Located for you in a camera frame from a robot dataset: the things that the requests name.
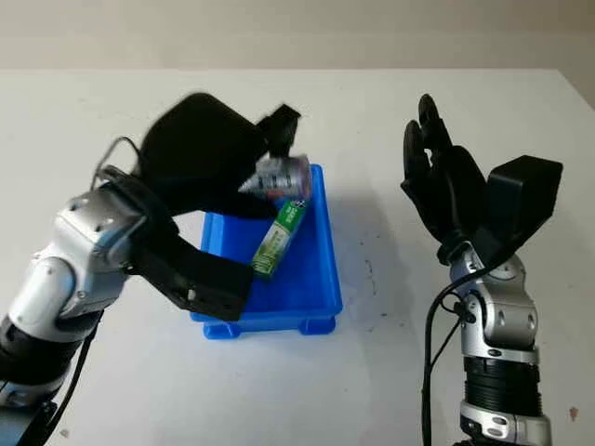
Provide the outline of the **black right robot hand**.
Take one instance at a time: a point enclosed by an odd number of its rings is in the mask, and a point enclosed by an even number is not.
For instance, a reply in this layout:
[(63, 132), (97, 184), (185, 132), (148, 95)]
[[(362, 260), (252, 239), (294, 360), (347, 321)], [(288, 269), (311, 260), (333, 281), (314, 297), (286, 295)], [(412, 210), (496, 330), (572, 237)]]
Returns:
[(429, 94), (418, 102), (418, 118), (405, 127), (403, 172), (401, 188), (440, 244), (437, 257), (447, 266), (480, 226), (486, 181), (469, 151), (452, 143)]

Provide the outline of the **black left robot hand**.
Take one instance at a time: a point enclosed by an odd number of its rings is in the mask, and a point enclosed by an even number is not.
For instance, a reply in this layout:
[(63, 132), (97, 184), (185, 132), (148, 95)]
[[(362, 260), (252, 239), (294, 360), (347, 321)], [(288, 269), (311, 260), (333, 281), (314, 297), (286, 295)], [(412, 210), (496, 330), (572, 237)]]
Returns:
[(151, 126), (133, 174), (173, 216), (200, 210), (273, 218), (272, 201), (240, 188), (262, 157), (288, 155), (299, 117), (283, 104), (252, 123), (214, 96), (192, 93)]

